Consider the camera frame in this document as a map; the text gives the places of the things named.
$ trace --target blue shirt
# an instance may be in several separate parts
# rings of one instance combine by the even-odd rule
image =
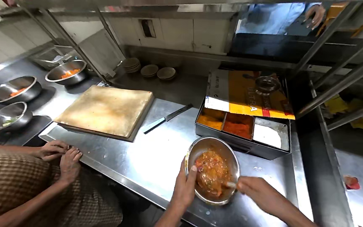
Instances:
[[[303,11],[320,3],[252,4],[236,33],[284,35]]]

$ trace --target metal frame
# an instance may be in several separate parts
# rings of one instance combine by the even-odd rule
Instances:
[[[119,57],[119,59],[120,59],[120,60],[124,60],[124,59],[125,59],[125,57],[124,57],[124,52],[123,52],[123,50],[120,48],[120,45],[117,43],[117,40],[116,40],[116,38],[114,37],[114,34],[112,33],[112,31],[110,30],[110,27],[108,26],[106,19],[104,19],[104,16],[103,16],[103,14],[101,13],[101,11],[100,11],[99,7],[96,7],[96,10],[95,10],[95,11],[96,11],[96,13],[97,13],[97,15],[98,15],[98,18],[100,19],[100,22],[102,22],[104,29],[106,30],[106,32],[108,33],[108,35],[110,36],[110,38],[113,40],[113,42],[114,42],[115,46],[116,46],[116,47],[120,50],[120,52],[121,52],[121,55],[122,55],[122,56],[120,56],[120,57]]]
[[[79,45],[71,38],[71,36],[67,33],[67,31],[61,26],[61,24],[58,22],[57,19],[51,14],[50,11],[47,9],[41,9],[41,11],[48,16],[51,21],[54,23],[55,27],[58,29],[58,31],[64,36],[66,40],[68,40],[73,48],[78,52],[78,54],[81,55],[82,59],[86,61],[86,63],[92,68],[93,71],[104,81],[105,84],[111,84],[100,72],[98,69],[93,65],[91,60],[86,56],[86,54],[83,52],[83,50],[79,47]]]
[[[60,44],[60,42],[55,38],[55,36],[43,25],[43,23],[39,21],[39,19],[33,16],[33,14],[27,8],[22,7],[22,9],[30,16],[30,18],[34,20],[34,22],[37,23],[37,25],[43,30],[43,32],[45,32],[50,37],[50,39],[53,40],[55,44]]]
[[[299,119],[308,112],[315,109],[320,104],[324,103],[325,101],[331,99],[333,96],[356,82],[357,80],[361,79],[363,77],[363,63],[359,64],[356,68],[351,70],[349,73],[345,75],[345,78],[343,80],[338,81],[336,84],[331,86],[329,89],[324,91],[321,95],[314,98],[310,103],[305,105],[302,109],[298,111],[297,114],[295,114],[296,118]]]
[[[228,35],[226,36],[224,52],[228,53],[232,46],[233,38],[236,34],[236,27],[238,26],[239,18],[241,13],[235,13],[229,20]]]
[[[295,69],[293,69],[291,75],[288,77],[289,80],[293,79],[300,71],[303,70],[305,64],[315,55],[320,47],[332,36],[332,34],[340,27],[340,25],[349,18],[355,10],[360,6],[361,3],[350,3],[345,9],[338,15],[338,17],[331,23],[331,25],[323,32],[323,34],[315,41],[313,46],[298,62]]]
[[[348,64],[356,55],[363,51],[363,39],[353,47],[348,53],[343,54],[343,57],[337,62],[335,66],[333,66],[329,71],[327,71],[319,80],[315,82],[315,89],[320,87],[323,83],[325,83],[328,79],[331,78],[335,73],[337,73],[341,68],[343,68],[346,64]]]
[[[352,113],[348,113],[342,117],[340,117],[339,119],[336,119],[335,121],[333,121],[330,125],[327,126],[327,129],[330,131],[330,130],[333,130],[337,127],[340,127],[344,124],[347,124],[359,117],[362,117],[363,116],[363,107],[360,108],[359,110],[357,111],[354,111]]]

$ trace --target small bowl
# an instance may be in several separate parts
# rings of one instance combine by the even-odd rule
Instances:
[[[226,160],[226,164],[229,168],[229,172],[231,173],[231,182],[238,182],[238,178],[240,177],[240,166],[238,158],[235,155],[235,152],[232,148],[225,143],[224,141],[216,138],[216,137],[200,137],[196,139],[188,149],[185,162],[184,162],[184,170],[185,173],[188,174],[191,167],[195,164],[196,159],[203,153],[208,151],[210,147],[215,147],[216,152]],[[196,196],[210,205],[224,205],[227,204],[231,197],[235,194],[236,189],[228,188],[225,189],[219,198],[215,198],[213,195],[206,192],[202,189],[198,183],[195,184],[195,193]]]
[[[0,109],[0,131],[13,131],[25,126],[32,119],[33,113],[28,110],[28,105],[25,102],[12,103]],[[17,119],[7,126],[3,126],[6,120],[13,117]]]
[[[145,77],[154,76],[157,73],[158,69],[159,67],[157,65],[145,65],[141,69],[141,75]]]
[[[26,88],[21,93],[11,96],[12,92]],[[0,104],[8,105],[16,102],[28,102],[36,98],[42,86],[34,76],[22,76],[0,85]]]
[[[125,69],[130,69],[137,65],[139,65],[139,60],[136,57],[127,58],[121,63],[121,66]]]
[[[170,80],[173,78],[173,76],[175,74],[176,74],[176,70],[172,67],[164,67],[164,68],[161,68],[157,72],[159,79],[162,79],[162,80]]]
[[[79,70],[78,73],[75,73],[70,77],[61,79],[61,76],[64,75],[65,72],[76,69]],[[45,79],[48,82],[55,82],[57,84],[67,86],[77,84],[82,80],[85,80],[87,76],[88,74],[86,73],[86,62],[84,62],[83,60],[73,60],[52,69],[50,72],[48,72]]]

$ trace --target knife blade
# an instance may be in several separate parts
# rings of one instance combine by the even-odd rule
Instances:
[[[169,115],[167,115],[167,116],[165,116],[165,117],[163,117],[163,118],[161,118],[161,119],[159,119],[159,120],[157,120],[157,121],[155,121],[155,122],[153,122],[153,123],[151,123],[151,124],[149,124],[149,125],[147,125],[147,126],[144,126],[144,127],[142,128],[142,132],[143,132],[144,134],[146,134],[146,133],[150,132],[152,129],[154,129],[156,126],[160,125],[160,124],[161,124],[161,123],[163,123],[164,121],[169,121],[170,119],[172,119],[172,118],[174,118],[175,116],[177,116],[177,115],[179,115],[179,114],[183,113],[184,111],[186,111],[186,110],[190,109],[191,107],[193,107],[193,104],[191,104],[191,103],[190,103],[190,104],[188,104],[187,106],[184,106],[183,108],[180,108],[180,109],[178,109],[178,110],[174,111],[173,113],[171,113],[171,114],[169,114]]]

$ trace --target orange food in bowl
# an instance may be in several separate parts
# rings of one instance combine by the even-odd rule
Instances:
[[[78,72],[79,72],[79,69],[66,71],[65,74],[61,76],[61,79],[68,78],[74,74],[77,74]]]
[[[10,96],[13,97],[15,95],[18,95],[19,93],[22,93],[24,90],[26,90],[26,88],[19,89],[18,91],[12,92]]]

